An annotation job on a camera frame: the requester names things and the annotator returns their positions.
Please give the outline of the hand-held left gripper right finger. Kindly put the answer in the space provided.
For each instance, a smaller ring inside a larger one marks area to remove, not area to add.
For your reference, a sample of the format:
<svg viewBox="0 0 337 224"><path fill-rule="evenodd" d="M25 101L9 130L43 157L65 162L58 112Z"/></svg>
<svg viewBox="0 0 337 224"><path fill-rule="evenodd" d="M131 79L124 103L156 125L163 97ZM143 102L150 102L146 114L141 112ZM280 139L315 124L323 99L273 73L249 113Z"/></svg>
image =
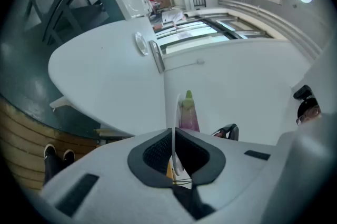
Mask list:
<svg viewBox="0 0 337 224"><path fill-rule="evenodd" d="M289 135L275 146L177 129L175 152L192 188L175 187L178 214L264 214L289 153Z"/></svg>

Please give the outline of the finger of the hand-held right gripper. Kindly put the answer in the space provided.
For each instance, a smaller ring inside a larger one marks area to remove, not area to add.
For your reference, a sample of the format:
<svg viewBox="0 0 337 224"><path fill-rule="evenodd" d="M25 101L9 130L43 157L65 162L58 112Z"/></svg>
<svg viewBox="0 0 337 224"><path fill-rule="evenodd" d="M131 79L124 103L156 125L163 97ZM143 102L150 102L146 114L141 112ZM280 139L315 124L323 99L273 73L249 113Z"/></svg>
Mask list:
<svg viewBox="0 0 337 224"><path fill-rule="evenodd" d="M218 129L216 132L212 134L212 136L238 141L239 128L236 124L229 124Z"/></svg>

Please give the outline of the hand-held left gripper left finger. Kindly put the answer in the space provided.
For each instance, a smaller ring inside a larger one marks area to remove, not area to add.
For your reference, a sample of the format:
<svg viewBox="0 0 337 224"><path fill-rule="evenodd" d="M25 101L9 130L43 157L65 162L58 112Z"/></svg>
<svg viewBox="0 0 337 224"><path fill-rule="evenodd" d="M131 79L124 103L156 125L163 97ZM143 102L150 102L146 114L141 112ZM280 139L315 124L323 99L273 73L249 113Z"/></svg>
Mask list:
<svg viewBox="0 0 337 224"><path fill-rule="evenodd" d="M170 144L170 130L159 130L101 146L53 177L41 192L52 224L192 224L193 217L174 196L172 182L149 167L142 154L134 163L148 176L141 182L127 163L137 146Z"/></svg>

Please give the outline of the purple eggplant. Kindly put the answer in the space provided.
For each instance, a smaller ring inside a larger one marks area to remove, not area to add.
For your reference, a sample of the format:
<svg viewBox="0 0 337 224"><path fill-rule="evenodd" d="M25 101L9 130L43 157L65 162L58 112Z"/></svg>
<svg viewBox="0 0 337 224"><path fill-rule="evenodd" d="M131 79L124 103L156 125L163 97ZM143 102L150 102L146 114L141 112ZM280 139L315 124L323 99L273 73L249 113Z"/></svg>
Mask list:
<svg viewBox="0 0 337 224"><path fill-rule="evenodd" d="M200 131L195 103L190 90L186 92L185 98L181 101L180 128Z"/></svg>

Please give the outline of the white table top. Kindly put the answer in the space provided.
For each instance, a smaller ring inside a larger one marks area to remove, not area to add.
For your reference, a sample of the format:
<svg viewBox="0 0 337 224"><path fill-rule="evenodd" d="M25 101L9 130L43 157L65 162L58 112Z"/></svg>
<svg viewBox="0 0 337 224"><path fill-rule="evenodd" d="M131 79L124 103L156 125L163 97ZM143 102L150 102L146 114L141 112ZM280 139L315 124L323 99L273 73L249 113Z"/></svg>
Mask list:
<svg viewBox="0 0 337 224"><path fill-rule="evenodd" d="M136 44L156 40L146 17L109 23L57 48L48 74L61 92L51 108L69 105L108 128L130 136L166 128L164 76L152 53Z"/></svg>

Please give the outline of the black shoe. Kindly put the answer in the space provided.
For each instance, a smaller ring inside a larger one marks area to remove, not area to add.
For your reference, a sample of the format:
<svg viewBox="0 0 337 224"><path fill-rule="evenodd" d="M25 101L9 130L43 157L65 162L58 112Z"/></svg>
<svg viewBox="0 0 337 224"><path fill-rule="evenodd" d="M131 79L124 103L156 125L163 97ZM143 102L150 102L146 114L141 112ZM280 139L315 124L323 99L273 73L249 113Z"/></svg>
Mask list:
<svg viewBox="0 0 337 224"><path fill-rule="evenodd" d="M73 164L75 162L75 160L76 160L75 159L75 153L71 149L68 149L66 152L64 152L64 154L63 154L64 168L67 168L68 166Z"/></svg>
<svg viewBox="0 0 337 224"><path fill-rule="evenodd" d="M44 148L44 159L46 159L47 157L56 156L56 155L57 155L57 152L56 152L54 145L47 144Z"/></svg>

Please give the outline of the person's black trousers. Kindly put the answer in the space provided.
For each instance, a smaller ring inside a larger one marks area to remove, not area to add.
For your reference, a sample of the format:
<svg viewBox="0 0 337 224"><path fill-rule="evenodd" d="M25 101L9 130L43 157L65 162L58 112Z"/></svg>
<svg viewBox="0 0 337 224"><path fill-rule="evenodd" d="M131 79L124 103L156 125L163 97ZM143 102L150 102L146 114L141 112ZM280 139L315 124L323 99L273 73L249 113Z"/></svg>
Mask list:
<svg viewBox="0 0 337 224"><path fill-rule="evenodd" d="M65 169L70 163L67 159L62 159L58 155L47 155L44 159L45 173L44 183L47 184L55 175Z"/></svg>

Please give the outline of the grey tray with white rim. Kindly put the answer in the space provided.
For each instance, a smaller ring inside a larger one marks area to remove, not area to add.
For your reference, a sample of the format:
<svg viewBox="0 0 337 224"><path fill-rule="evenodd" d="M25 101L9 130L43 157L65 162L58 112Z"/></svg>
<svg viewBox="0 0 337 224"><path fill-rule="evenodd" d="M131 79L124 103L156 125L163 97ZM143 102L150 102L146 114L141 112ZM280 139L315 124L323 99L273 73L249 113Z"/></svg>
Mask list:
<svg viewBox="0 0 337 224"><path fill-rule="evenodd" d="M165 71L165 64L164 64L164 60L162 57L161 49L159 45L153 40L149 41L149 45L150 45L151 51L153 53L153 56L156 62L158 72L161 74Z"/></svg>

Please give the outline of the white ceiling pipes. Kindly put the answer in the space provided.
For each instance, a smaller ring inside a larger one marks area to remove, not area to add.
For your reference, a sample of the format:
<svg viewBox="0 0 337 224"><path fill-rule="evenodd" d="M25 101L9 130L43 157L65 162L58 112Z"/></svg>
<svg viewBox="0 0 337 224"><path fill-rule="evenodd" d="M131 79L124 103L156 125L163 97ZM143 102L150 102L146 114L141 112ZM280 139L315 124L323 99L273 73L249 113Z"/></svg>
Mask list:
<svg viewBox="0 0 337 224"><path fill-rule="evenodd" d="M247 3L232 0L218 0L218 4L227 12L279 40L290 41L309 61L315 61L322 49L302 30L265 9Z"/></svg>

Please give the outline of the white plate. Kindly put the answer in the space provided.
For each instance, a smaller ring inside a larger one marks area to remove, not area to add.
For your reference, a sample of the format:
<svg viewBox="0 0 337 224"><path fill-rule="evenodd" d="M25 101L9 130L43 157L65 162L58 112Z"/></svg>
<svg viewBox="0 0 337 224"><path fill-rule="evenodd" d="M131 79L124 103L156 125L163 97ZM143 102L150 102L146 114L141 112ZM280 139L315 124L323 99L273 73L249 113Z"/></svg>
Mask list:
<svg viewBox="0 0 337 224"><path fill-rule="evenodd" d="M148 46L143 35L140 32L135 33L135 41L139 51L144 55L148 55Z"/></svg>

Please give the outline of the dark green cabinet frame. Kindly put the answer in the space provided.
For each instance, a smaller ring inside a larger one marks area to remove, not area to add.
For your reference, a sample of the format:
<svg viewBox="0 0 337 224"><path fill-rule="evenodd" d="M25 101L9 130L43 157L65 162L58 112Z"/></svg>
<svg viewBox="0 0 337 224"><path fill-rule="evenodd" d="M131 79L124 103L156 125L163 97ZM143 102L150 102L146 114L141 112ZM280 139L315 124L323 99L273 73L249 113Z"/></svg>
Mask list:
<svg viewBox="0 0 337 224"><path fill-rule="evenodd" d="M45 45L62 45L96 27L125 19L116 0L28 0L27 29Z"/></svg>

